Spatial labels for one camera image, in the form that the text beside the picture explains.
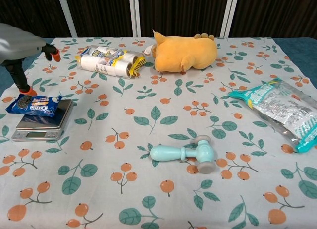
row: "digital kitchen scale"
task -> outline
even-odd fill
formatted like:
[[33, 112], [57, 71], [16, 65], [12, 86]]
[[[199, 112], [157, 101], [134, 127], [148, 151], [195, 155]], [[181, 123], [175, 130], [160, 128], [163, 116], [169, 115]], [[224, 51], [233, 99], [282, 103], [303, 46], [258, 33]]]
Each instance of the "digital kitchen scale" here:
[[59, 102], [54, 117], [25, 115], [16, 126], [13, 141], [58, 140], [73, 108], [71, 99]]

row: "plastic bag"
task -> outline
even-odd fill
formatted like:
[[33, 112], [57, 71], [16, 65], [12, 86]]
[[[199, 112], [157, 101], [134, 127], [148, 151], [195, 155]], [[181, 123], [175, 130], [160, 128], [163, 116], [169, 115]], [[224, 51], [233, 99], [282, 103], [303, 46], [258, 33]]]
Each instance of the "plastic bag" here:
[[20, 94], [19, 97], [6, 108], [10, 114], [23, 114], [34, 116], [55, 116], [55, 111], [58, 107], [62, 96], [46, 97]]
[[229, 94], [244, 102], [288, 138], [298, 152], [317, 144], [317, 101], [281, 79]]
[[137, 77], [145, 64], [142, 53], [102, 46], [90, 46], [75, 58], [79, 69], [127, 79]]

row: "oreo cookie package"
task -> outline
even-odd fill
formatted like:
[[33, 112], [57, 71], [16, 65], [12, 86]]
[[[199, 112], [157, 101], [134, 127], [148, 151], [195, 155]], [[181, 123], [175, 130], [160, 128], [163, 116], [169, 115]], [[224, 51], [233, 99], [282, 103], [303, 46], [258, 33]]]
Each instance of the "oreo cookie package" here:
[[6, 108], [10, 114], [23, 114], [33, 116], [55, 116], [62, 96], [45, 97], [45, 96], [28, 96], [20, 94], [19, 97]]

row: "blue snack package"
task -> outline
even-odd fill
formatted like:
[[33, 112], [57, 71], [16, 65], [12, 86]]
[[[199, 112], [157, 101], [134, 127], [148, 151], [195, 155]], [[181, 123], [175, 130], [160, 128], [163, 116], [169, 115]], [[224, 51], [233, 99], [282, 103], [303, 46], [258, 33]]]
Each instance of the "blue snack package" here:
[[62, 96], [28, 96], [20, 94], [19, 97], [6, 108], [10, 114], [23, 114], [33, 116], [54, 117]]
[[243, 100], [290, 140], [297, 152], [307, 152], [317, 144], [317, 101], [281, 79], [247, 91], [233, 91], [229, 96]]

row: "table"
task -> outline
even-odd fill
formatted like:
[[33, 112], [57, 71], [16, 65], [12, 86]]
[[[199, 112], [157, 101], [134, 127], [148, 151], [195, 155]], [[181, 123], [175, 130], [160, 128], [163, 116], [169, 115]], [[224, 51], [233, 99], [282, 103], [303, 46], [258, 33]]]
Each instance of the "table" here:
[[[2, 95], [0, 228], [315, 228], [316, 149], [294, 153], [227, 94], [275, 77], [311, 96], [316, 89], [271, 38], [216, 42], [218, 59], [205, 70], [158, 74], [148, 56], [139, 78], [120, 79], [77, 69], [74, 56], [89, 45], [141, 52], [152, 38], [54, 39], [62, 61], [40, 55], [28, 81], [76, 106], [60, 140], [16, 143], [22, 116], [4, 109], [18, 91]], [[193, 147], [202, 134], [216, 153], [211, 174], [197, 173], [192, 158], [149, 156], [158, 144]]]

